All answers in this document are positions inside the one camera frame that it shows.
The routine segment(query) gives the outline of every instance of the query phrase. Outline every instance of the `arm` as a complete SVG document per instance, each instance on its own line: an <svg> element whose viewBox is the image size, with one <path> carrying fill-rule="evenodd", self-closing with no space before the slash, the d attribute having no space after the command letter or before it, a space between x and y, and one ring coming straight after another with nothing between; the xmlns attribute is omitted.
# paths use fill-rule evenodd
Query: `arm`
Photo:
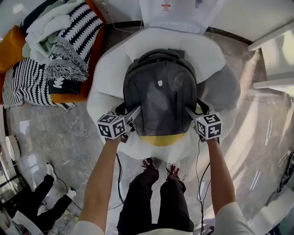
<svg viewBox="0 0 294 235"><path fill-rule="evenodd" d="M105 233L108 204L113 181L115 155L120 137L108 139L89 177L80 220L98 225Z"/></svg>
<svg viewBox="0 0 294 235"><path fill-rule="evenodd" d="M6 214L6 212L3 212L3 213L4 213L4 223L5 223L5 225L9 228L10 225L11 225L10 220L9 220L9 218L8 218L8 216L7 216L7 214Z"/></svg>
<svg viewBox="0 0 294 235"><path fill-rule="evenodd" d="M211 195L215 215L219 210L236 201L235 188L226 162L216 139L207 140L210 157Z"/></svg>

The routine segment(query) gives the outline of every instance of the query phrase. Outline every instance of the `backpack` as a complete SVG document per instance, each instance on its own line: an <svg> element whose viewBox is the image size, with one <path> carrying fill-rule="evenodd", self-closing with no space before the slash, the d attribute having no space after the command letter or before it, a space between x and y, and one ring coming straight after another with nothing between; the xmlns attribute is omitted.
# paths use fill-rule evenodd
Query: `backpack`
<svg viewBox="0 0 294 235"><path fill-rule="evenodd" d="M197 105L197 82L183 51L157 49L147 52L127 69L124 103L127 112L141 105L133 124L140 136L182 134L189 130Z"/></svg>

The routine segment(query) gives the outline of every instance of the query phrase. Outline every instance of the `marble floor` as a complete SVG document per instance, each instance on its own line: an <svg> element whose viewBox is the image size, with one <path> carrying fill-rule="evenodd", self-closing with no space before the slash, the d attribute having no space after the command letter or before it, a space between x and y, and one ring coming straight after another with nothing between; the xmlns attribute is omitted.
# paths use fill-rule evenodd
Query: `marble floor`
<svg viewBox="0 0 294 235"><path fill-rule="evenodd" d="M105 51L130 34L113 30L106 37ZM277 167L277 163L289 146L294 145L294 106L284 93L253 89L253 82L266 80L260 51L249 52L246 44L221 35L205 35L220 45L226 62L233 69L241 85L236 123L232 132L221 142L221 149L234 180L237 201L245 218L250 220L276 189L284 171L283 167ZM9 134L18 138L21 158L17 159L17 165L29 185L34 188L43 180L45 163L49 161L67 187L76 189L77 196L74 202L82 207L87 179L103 147L96 126L87 113L86 103L77 104L70 113L54 107L14 107L7 110L7 122ZM119 155L123 167L121 187L124 196L128 183L142 171L142 168L141 161L131 159L122 153ZM182 175L195 172L195 167L189 166L189 163L194 161L195 156L181 161ZM207 163L208 156L199 161L198 174L202 175ZM164 164L161 164L159 171L160 179L153 186L151 199L154 222L157 221L159 213L159 188L166 176ZM116 162L110 208L120 204L117 177ZM209 180L209 172L206 173L204 180ZM201 211L196 199L197 179L191 177L185 184L190 217L198 224ZM45 199L46 206L51 208L65 193L64 183L57 180ZM73 218L80 212L74 204L68 209L70 214L56 223L61 235L69 234L74 226ZM117 234L116 224L120 210L121 206L108 212L108 235ZM213 218L210 190L205 199L204 214L205 218Z"/></svg>

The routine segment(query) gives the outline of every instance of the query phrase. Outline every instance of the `orange cushion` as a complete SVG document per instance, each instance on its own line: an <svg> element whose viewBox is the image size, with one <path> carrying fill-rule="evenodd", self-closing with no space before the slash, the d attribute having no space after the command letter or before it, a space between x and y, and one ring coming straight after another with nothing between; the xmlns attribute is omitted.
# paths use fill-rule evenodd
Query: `orange cushion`
<svg viewBox="0 0 294 235"><path fill-rule="evenodd" d="M0 43L0 73L5 73L23 60L22 51L25 42L25 36L20 28L13 26Z"/></svg>
<svg viewBox="0 0 294 235"><path fill-rule="evenodd" d="M82 102L86 101L88 98L89 91L92 86L94 70L98 60L102 55L102 48L103 48L103 38L104 38L104 31L105 31L105 19L103 18L102 14L95 6L92 0L85 0L85 2L89 5L92 11L96 13L96 15L103 21L103 26L100 28L95 42L93 44L90 60L89 60L89 71L88 71L88 79L83 82L81 86L81 92L79 95L73 94L50 94L50 98L55 103L70 103L70 102Z"/></svg>

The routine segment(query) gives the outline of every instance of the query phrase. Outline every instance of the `person's leg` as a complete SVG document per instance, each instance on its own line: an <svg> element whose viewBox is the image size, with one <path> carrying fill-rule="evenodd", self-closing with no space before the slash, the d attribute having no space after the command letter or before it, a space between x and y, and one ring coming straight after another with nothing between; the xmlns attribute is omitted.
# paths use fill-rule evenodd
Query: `person's leg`
<svg viewBox="0 0 294 235"><path fill-rule="evenodd" d="M160 188L161 203L158 228L193 232L194 223L189 218L184 197L186 187L179 179L178 171L179 168L175 165L170 167L167 180Z"/></svg>
<svg viewBox="0 0 294 235"><path fill-rule="evenodd" d="M67 207L72 203L72 199L76 195L75 190L70 188L68 193L60 198L54 205L54 207L41 215L37 216L37 218L33 221L34 224L42 231L49 231L52 229L56 220L58 220Z"/></svg>
<svg viewBox="0 0 294 235"><path fill-rule="evenodd" d="M159 173L151 158L143 161L146 168L130 183L129 191L119 215L119 235L136 235L152 230L150 199L152 185Z"/></svg>
<svg viewBox="0 0 294 235"><path fill-rule="evenodd" d="M18 211L33 220L37 214L38 209L51 187L53 186L54 178L51 175L46 175L43 182L35 189L34 192L30 193L24 202L19 206Z"/></svg>

